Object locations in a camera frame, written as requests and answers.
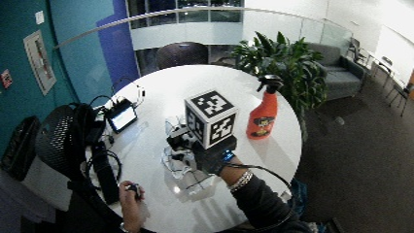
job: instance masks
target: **bracelet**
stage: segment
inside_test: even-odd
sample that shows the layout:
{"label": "bracelet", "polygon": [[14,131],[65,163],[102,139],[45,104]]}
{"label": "bracelet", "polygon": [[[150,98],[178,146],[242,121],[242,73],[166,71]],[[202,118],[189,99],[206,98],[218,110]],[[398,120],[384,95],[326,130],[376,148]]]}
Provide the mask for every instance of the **bracelet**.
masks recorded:
{"label": "bracelet", "polygon": [[119,224],[118,229],[121,230],[121,232],[129,233],[129,231],[126,231],[126,229],[123,228],[123,222]]}
{"label": "bracelet", "polygon": [[230,192],[235,192],[238,189],[241,189],[250,181],[251,176],[253,172],[247,170],[243,173],[243,176],[237,180],[237,182],[231,186],[229,186]]}

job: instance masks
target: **screen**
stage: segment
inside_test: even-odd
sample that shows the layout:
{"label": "screen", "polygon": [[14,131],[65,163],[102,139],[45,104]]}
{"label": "screen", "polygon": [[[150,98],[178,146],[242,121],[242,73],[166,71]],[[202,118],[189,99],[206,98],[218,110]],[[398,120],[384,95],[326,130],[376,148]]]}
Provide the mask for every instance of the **screen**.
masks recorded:
{"label": "screen", "polygon": [[133,119],[135,118],[133,108],[126,108],[118,115],[113,118],[114,128],[122,128]]}

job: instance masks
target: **office chair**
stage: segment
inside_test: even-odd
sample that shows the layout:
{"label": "office chair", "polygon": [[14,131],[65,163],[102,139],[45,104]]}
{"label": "office chair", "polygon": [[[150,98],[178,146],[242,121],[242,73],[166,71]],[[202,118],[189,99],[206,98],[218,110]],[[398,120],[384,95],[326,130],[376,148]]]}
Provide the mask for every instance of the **office chair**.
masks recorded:
{"label": "office chair", "polygon": [[358,61],[363,63],[364,55],[360,54],[362,48],[359,47],[359,41],[354,38],[350,38],[348,48],[346,53],[350,51],[352,53],[352,62],[358,64]]}
{"label": "office chair", "polygon": [[[383,56],[382,59],[391,66],[391,60],[386,56]],[[384,84],[383,84],[383,87],[384,87],[387,82],[388,82],[388,79],[391,77],[391,69],[384,66],[383,62],[379,62],[379,64],[378,64],[375,75],[376,75],[378,69],[382,70],[382,72],[384,72],[387,75],[386,80],[384,80]]]}
{"label": "office chair", "polygon": [[92,108],[77,111],[69,105],[56,108],[40,125],[34,150],[40,160],[69,178],[68,188],[84,199],[107,226],[117,228],[121,217],[106,206],[80,168],[85,162],[86,124],[94,117]]}
{"label": "office chair", "polygon": [[392,89],[391,89],[390,93],[387,94],[386,98],[388,98],[388,96],[390,96],[390,94],[391,94],[391,92],[394,90],[396,91],[396,94],[395,94],[395,96],[392,97],[392,99],[390,101],[390,106],[391,106],[391,102],[395,100],[395,98],[399,95],[399,103],[398,103],[398,106],[396,106],[398,108],[400,106],[402,99],[404,99],[403,108],[402,108],[402,112],[400,112],[400,116],[402,116],[403,115],[403,111],[404,111],[404,107],[406,107],[406,101],[408,99],[408,95],[410,95],[411,91],[414,90],[414,83],[408,83],[404,88],[402,88],[402,86],[398,83],[395,83],[392,85]]}
{"label": "office chair", "polygon": [[207,47],[195,42],[179,42],[157,51],[158,69],[181,65],[207,64]]}

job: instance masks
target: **leaves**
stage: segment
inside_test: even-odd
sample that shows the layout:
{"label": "leaves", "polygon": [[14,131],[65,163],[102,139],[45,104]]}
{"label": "leaves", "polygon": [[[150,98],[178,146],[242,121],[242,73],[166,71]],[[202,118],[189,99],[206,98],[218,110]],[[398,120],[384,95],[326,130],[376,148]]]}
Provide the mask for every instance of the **leaves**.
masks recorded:
{"label": "leaves", "polygon": [[258,32],[255,36],[251,46],[242,41],[233,49],[237,67],[258,78],[277,75],[283,79],[279,92],[302,120],[302,111],[316,108],[326,101],[324,78],[316,63],[323,56],[307,48],[305,38],[290,44],[281,32],[275,42]]}

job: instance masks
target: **spray bottle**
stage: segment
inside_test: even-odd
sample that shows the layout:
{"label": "spray bottle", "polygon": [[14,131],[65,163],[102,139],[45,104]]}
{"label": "spray bottle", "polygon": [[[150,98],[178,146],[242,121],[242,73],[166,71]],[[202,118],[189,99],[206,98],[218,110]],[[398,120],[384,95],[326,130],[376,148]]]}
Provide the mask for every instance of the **spray bottle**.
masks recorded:
{"label": "spray bottle", "polygon": [[246,134],[250,139],[258,140],[269,137],[274,119],[277,115],[277,96],[275,91],[282,87],[282,79],[274,75],[266,75],[259,78],[261,85],[257,91],[261,91],[266,85],[266,91],[262,94],[262,101],[257,108],[250,112]]}

